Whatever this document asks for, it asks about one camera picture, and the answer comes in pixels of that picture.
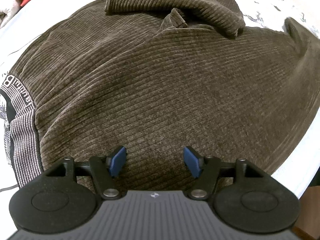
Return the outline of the white deer-print bed runner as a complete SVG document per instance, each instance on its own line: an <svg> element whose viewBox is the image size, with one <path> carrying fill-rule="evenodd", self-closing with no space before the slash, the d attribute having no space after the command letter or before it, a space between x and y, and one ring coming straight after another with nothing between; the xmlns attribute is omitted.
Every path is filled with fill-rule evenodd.
<svg viewBox="0 0 320 240"><path fill-rule="evenodd" d="M95 0L31 0L1 29L1 78L52 25ZM287 17L319 35L319 0L235 0L247 26L281 31ZM273 177L300 197L319 167L319 118Z"/></svg>

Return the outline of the wooden bed frame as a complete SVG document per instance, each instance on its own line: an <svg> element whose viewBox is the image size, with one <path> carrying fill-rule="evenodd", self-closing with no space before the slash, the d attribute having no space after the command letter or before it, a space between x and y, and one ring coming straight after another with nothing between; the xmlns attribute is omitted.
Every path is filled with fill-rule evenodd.
<svg viewBox="0 0 320 240"><path fill-rule="evenodd" d="M300 198L301 211L293 227L300 239L319 239L319 186L308 187Z"/></svg>

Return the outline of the cream folded blanket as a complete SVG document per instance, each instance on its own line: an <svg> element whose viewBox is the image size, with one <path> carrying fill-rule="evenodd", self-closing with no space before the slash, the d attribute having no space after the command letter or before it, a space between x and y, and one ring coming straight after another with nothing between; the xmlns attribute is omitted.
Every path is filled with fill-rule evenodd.
<svg viewBox="0 0 320 240"><path fill-rule="evenodd" d="M0 0L1 28L3 28L20 10L20 0Z"/></svg>

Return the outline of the dark olive corduroy pants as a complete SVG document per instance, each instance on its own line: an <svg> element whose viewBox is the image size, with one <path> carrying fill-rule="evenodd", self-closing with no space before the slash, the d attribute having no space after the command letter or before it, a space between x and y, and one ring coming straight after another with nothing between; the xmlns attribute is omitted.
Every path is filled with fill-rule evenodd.
<svg viewBox="0 0 320 240"><path fill-rule="evenodd" d="M64 157L127 148L119 184L191 184L183 148L274 172L319 108L319 39L247 27L235 0L96 0L36 39L1 85L24 186Z"/></svg>

